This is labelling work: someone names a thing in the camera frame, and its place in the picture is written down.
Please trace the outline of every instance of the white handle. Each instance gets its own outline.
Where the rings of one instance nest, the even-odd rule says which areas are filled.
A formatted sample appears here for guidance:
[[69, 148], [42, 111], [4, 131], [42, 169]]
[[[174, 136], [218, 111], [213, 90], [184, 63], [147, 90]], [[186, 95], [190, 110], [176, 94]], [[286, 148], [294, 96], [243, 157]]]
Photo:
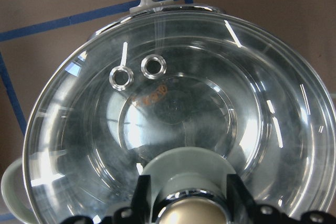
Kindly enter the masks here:
[[130, 8], [130, 13], [136, 13], [141, 10], [146, 10], [152, 7], [160, 7], [164, 5], [173, 5], [174, 0], [163, 0], [163, 1], [158, 1], [158, 0], [140, 0], [140, 4], [138, 6]]
[[7, 208], [23, 223], [38, 224], [34, 213], [30, 211], [17, 197], [14, 188], [15, 172], [22, 167], [22, 158], [11, 163], [1, 180], [1, 194]]

